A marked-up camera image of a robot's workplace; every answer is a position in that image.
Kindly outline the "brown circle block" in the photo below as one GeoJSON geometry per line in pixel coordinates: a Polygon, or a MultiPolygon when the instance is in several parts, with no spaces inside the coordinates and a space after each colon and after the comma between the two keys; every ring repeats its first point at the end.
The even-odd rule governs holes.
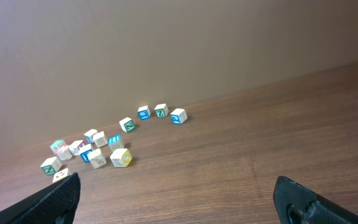
{"type": "Polygon", "coordinates": [[[68,177],[69,175],[71,175],[71,171],[68,168],[65,168],[57,173],[54,174],[53,177],[53,183],[56,183],[66,177],[68,177]]]}

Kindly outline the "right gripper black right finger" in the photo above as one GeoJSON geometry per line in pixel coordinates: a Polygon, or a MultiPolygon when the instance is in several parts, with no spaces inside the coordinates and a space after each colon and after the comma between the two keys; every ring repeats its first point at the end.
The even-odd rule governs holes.
{"type": "Polygon", "coordinates": [[[358,215],[298,182],[279,176],[273,202],[281,224],[358,224],[358,215]]]}

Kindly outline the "right gripper black textured left finger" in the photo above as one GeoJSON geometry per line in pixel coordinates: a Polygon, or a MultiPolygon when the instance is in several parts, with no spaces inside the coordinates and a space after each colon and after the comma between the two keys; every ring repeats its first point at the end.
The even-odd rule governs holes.
{"type": "Polygon", "coordinates": [[[80,191],[80,178],[74,172],[0,211],[0,224],[72,224],[80,191]]]}

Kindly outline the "yellow animal block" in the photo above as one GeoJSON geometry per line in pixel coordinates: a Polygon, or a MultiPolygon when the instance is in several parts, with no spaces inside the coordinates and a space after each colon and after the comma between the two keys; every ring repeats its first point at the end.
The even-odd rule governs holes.
{"type": "Polygon", "coordinates": [[[102,154],[100,148],[88,153],[88,160],[94,169],[98,169],[106,164],[106,158],[102,154]]]}

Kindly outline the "green V block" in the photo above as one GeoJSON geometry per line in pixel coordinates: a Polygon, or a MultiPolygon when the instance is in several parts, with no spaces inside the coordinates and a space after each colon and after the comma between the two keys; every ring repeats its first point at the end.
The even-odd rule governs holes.
{"type": "Polygon", "coordinates": [[[129,133],[129,132],[135,130],[135,128],[136,128],[136,125],[135,125],[133,119],[131,119],[129,117],[126,117],[126,118],[120,120],[119,124],[120,124],[121,129],[126,133],[129,133]]]}

